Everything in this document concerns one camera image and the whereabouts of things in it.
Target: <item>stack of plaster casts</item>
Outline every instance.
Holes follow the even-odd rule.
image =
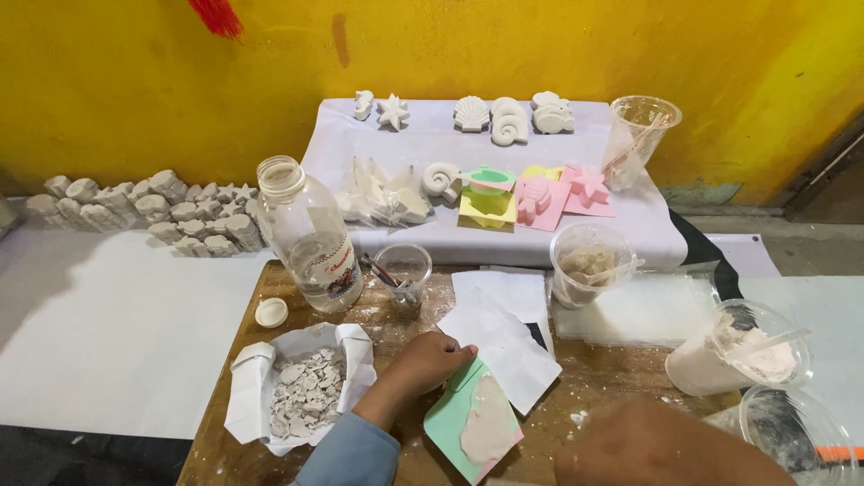
[[[45,188],[48,194],[29,198],[27,208],[50,227],[105,233],[145,220],[153,236],[187,257],[229,258],[265,246],[257,226],[258,189],[248,184],[190,188],[173,170],[163,170],[138,184],[100,189],[93,179],[57,176]]]

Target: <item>mixing cup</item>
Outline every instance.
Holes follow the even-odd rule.
[[[802,338],[752,356],[728,355],[754,338],[766,339],[801,329],[762,304],[735,298],[719,303],[714,321],[666,357],[666,374],[673,385],[689,395],[705,396],[760,383],[776,388],[800,387],[810,371],[810,354]],[[761,330],[762,335],[745,336]]]
[[[602,173],[613,191],[630,188],[666,131],[681,122],[681,110],[652,96],[625,96],[610,105],[612,130]]]
[[[382,248],[375,264],[396,280],[397,286],[385,285],[393,307],[399,311],[416,311],[422,305],[423,286],[432,274],[432,258],[425,248],[413,243],[397,243]]]
[[[552,295],[564,307],[591,304],[602,292],[626,282],[644,263],[617,231],[574,224],[556,233],[549,248],[555,275]]]
[[[798,484],[860,484],[846,430],[800,390],[758,385],[744,393],[739,405],[704,420],[759,447]]]

